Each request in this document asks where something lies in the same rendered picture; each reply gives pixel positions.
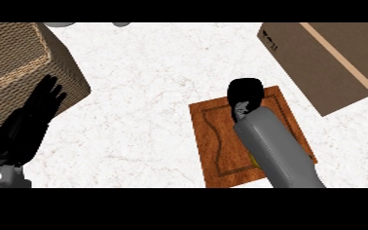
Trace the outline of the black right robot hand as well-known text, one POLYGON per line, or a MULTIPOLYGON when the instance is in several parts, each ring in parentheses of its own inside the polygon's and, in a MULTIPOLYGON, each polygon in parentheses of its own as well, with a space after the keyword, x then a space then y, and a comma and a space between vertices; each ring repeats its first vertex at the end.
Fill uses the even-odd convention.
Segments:
POLYGON ((231 108, 231 118, 236 122, 240 118, 236 106, 243 103, 243 112, 248 114, 259 106, 264 97, 262 85, 255 78, 233 79, 227 87, 227 102, 231 108))

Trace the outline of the tan woven wicker basket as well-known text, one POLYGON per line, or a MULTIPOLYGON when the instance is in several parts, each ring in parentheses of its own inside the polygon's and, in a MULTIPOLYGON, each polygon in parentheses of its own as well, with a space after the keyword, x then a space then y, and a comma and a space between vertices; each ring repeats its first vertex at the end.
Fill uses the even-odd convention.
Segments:
POLYGON ((66 93, 60 114, 89 94, 69 50, 41 22, 0 22, 0 125, 45 75, 66 93))

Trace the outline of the brown wooden cutting board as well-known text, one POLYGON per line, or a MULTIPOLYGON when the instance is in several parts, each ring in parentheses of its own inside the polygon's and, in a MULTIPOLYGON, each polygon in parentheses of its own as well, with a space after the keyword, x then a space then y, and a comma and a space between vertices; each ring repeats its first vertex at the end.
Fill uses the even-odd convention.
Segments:
MULTIPOLYGON (((261 105, 274 112, 308 158, 317 163, 277 86, 264 89, 261 105)), ((233 187, 264 178, 236 137, 230 111, 225 97, 188 106, 205 187, 233 187)))

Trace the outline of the brown cardboard box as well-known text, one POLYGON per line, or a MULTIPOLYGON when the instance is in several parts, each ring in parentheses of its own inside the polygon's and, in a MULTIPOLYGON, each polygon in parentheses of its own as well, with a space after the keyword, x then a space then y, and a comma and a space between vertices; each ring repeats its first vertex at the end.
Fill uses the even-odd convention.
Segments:
POLYGON ((368 96, 368 22, 262 22, 256 37, 321 116, 368 96))

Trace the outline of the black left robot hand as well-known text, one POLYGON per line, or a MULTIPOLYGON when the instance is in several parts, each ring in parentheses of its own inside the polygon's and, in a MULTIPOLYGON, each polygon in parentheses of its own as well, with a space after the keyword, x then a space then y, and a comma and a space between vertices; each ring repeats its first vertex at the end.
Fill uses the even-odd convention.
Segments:
POLYGON ((57 78, 45 75, 0 126, 0 166, 18 167, 30 161, 64 98, 57 78))

